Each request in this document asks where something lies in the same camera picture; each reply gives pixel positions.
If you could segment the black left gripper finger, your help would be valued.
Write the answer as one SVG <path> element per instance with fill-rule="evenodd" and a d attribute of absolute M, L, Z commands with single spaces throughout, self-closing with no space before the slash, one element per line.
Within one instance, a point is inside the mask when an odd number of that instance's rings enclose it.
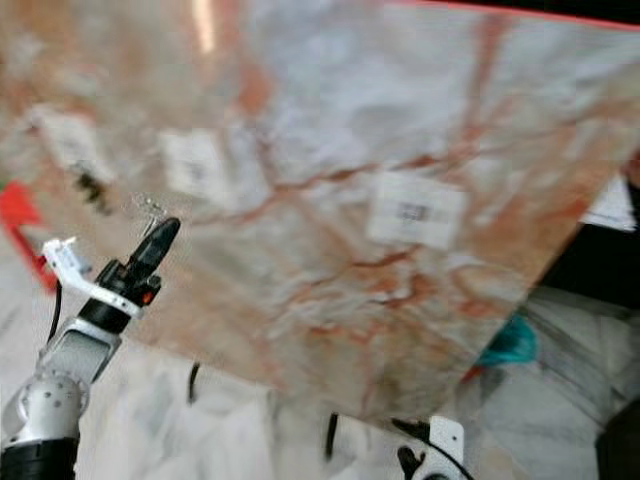
<path fill-rule="evenodd" d="M 166 223 L 163 228 L 163 238 L 160 239 L 160 255 L 161 260 L 159 262 L 159 266 L 161 262 L 168 256 L 170 248 L 172 248 L 172 244 L 174 239 L 177 238 L 177 234 L 180 230 L 180 220 L 178 218 L 166 218 Z"/>
<path fill-rule="evenodd" d="M 128 261 L 128 278 L 143 279 L 151 275 L 159 266 L 161 260 L 160 239 L 163 238 L 163 228 L 166 223 L 165 218 L 154 221 L 146 230 L 145 236 L 134 251 Z"/>

